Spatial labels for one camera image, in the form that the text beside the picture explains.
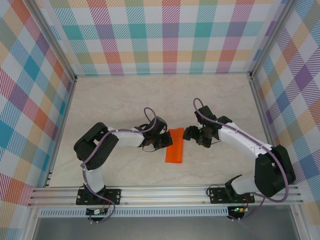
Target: beige surface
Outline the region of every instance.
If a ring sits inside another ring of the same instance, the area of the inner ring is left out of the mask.
[[[127,75],[80,77],[57,155],[51,187],[83,184],[73,146],[95,123],[132,128],[147,123],[143,109],[153,108],[169,128],[198,125],[193,99],[199,97],[217,117],[225,115],[254,137],[266,141],[245,74]],[[103,165],[106,185],[193,185],[225,183],[254,173],[249,159],[219,142],[207,149],[184,141],[182,164],[165,163],[166,149],[153,153],[115,148]]]

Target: gray floor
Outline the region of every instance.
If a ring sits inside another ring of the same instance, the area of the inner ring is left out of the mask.
[[[264,206],[252,218],[112,217],[91,225],[85,218],[41,218],[34,240],[298,240],[289,206]]]
[[[50,187],[83,184],[76,141],[95,123],[132,128],[147,123],[143,109],[152,107],[169,128],[198,125],[193,99],[212,112],[232,119],[240,128],[266,141],[245,74],[175,74],[80,77],[63,132]],[[254,159],[227,143],[207,149],[184,141],[182,164],[165,163],[166,149],[153,153],[136,147],[115,148],[103,165],[108,186],[201,185],[225,183],[254,174]]]

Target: cable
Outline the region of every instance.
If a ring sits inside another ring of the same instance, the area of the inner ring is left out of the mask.
[[[217,184],[212,184],[212,185],[210,185],[207,189],[206,189],[206,194],[208,195],[208,197],[210,197],[210,195],[209,195],[209,193],[208,193],[208,190],[212,187],[212,186],[217,186],[218,188],[220,188],[220,186],[219,185],[217,185]]]
[[[153,152],[157,151],[157,149],[155,149],[155,150],[153,150],[153,151],[146,151],[144,148],[145,148],[145,146],[142,147],[142,150],[143,150],[144,152],[146,152],[146,153],[153,153]]]
[[[157,118],[157,115],[155,113],[155,111],[150,108],[150,107],[145,107],[143,109],[143,112],[144,112],[144,115],[145,117],[150,121],[150,118],[147,116],[147,113],[146,113],[146,110],[150,110],[152,113],[153,113],[153,116],[154,118],[156,119]],[[91,216],[89,216],[89,220],[90,220],[90,223],[92,224],[98,224],[98,223],[103,223],[105,222],[106,220],[108,220],[116,211],[116,205],[113,201],[111,201],[110,199],[108,198],[105,198],[99,194],[97,194],[95,191],[92,190],[92,188],[90,187],[90,185],[88,184],[88,180],[87,180],[87,177],[86,177],[86,164],[93,158],[93,156],[96,154],[97,150],[99,149],[100,145],[102,144],[102,142],[106,139],[106,137],[109,135],[109,134],[112,134],[112,133],[115,133],[115,132],[131,132],[131,133],[134,133],[134,134],[143,134],[143,133],[146,133],[146,132],[149,132],[150,130],[152,130],[155,125],[156,125],[156,120],[153,121],[153,124],[150,128],[148,129],[144,129],[142,131],[135,131],[135,130],[131,130],[131,129],[114,129],[114,130],[110,130],[108,131],[102,138],[101,140],[99,141],[99,143],[96,145],[96,147],[94,148],[94,150],[92,151],[92,153],[89,155],[89,157],[83,162],[80,164],[80,166],[82,167],[82,176],[83,176],[83,179],[84,179],[84,185],[86,186],[86,188],[89,190],[90,193],[92,193],[93,195],[95,195],[96,197],[108,202],[109,204],[112,204],[113,206],[113,209],[112,209],[112,212],[106,216],[105,218],[103,218],[102,220],[100,221],[93,221],[91,219]]]
[[[246,199],[246,208],[249,210],[249,199],[247,196],[244,196],[244,198]]]
[[[270,200],[270,201],[272,201],[272,202],[274,202],[274,203],[283,203],[285,200],[287,200],[288,195],[289,195],[289,183],[288,183],[288,179],[287,179],[287,177],[286,177],[285,170],[284,170],[284,168],[282,167],[282,165],[281,165],[281,163],[279,162],[279,160],[276,158],[276,156],[275,156],[268,148],[266,148],[266,147],[263,146],[261,143],[259,143],[258,141],[256,141],[255,139],[253,139],[252,137],[250,137],[249,135],[247,135],[245,132],[243,132],[243,131],[241,131],[241,130],[239,130],[239,129],[236,129],[236,128],[230,126],[230,125],[224,124],[224,123],[219,122],[219,121],[216,121],[216,120],[212,120],[212,119],[204,116],[204,115],[199,111],[199,109],[198,109],[197,106],[196,106],[196,101],[197,101],[197,100],[200,102],[200,104],[202,105],[202,107],[204,106],[204,104],[203,104],[203,102],[201,101],[201,99],[198,98],[198,97],[196,97],[195,99],[193,99],[193,107],[194,107],[195,111],[196,111],[202,118],[204,118],[205,120],[207,120],[207,121],[209,121],[209,122],[212,122],[212,123],[218,124],[218,125],[220,125],[220,126],[226,127],[226,128],[228,128],[228,129],[231,129],[232,131],[235,131],[235,132],[241,134],[242,136],[244,136],[245,138],[247,138],[248,140],[250,140],[251,142],[253,142],[253,143],[256,144],[257,146],[259,146],[260,148],[262,148],[263,150],[265,150],[265,151],[273,158],[273,160],[275,161],[275,163],[276,163],[277,166],[279,167],[279,170],[280,170],[280,172],[281,172],[281,174],[282,174],[282,177],[283,177],[283,180],[284,180],[284,185],[285,185],[285,194],[284,194],[284,197],[283,197],[282,199],[280,199],[280,200],[277,200],[277,199],[273,199],[273,198],[270,198],[270,197],[267,197],[267,196],[264,196],[264,195],[262,195],[262,194],[258,194],[258,193],[255,192],[255,193],[254,193],[255,195],[257,195],[257,196],[259,196],[259,197],[262,198],[262,201],[261,201],[261,203],[260,203],[260,205],[258,206],[257,209],[259,209],[259,207],[262,206],[262,204],[265,202],[266,199],[268,199],[268,200]],[[244,218],[242,218],[242,219],[247,219],[248,217],[252,216],[253,213],[251,213],[250,215],[248,215],[248,216],[246,216],[246,217],[244,217]]]
[[[215,141],[214,143],[211,143],[211,145],[216,144],[216,143],[220,143],[220,142],[221,142],[221,140]]]

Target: aluminum rail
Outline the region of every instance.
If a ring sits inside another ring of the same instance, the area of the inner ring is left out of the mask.
[[[239,203],[211,204],[206,194],[208,185],[191,186],[113,186],[109,189],[121,189],[120,205],[117,208],[126,207],[186,207],[186,206],[239,206]],[[32,208],[53,207],[81,207],[76,205],[79,187],[46,187],[35,188],[31,196],[29,206]],[[283,189],[273,198],[281,199],[285,194]],[[259,205],[262,198],[255,196],[255,203]],[[302,196],[296,185],[289,186],[289,196],[285,202],[274,203],[265,200],[265,205],[300,205]]]

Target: red wire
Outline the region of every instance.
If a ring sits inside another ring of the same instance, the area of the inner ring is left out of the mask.
[[[246,199],[246,208],[249,210],[249,199],[247,196],[244,196],[244,198]]]

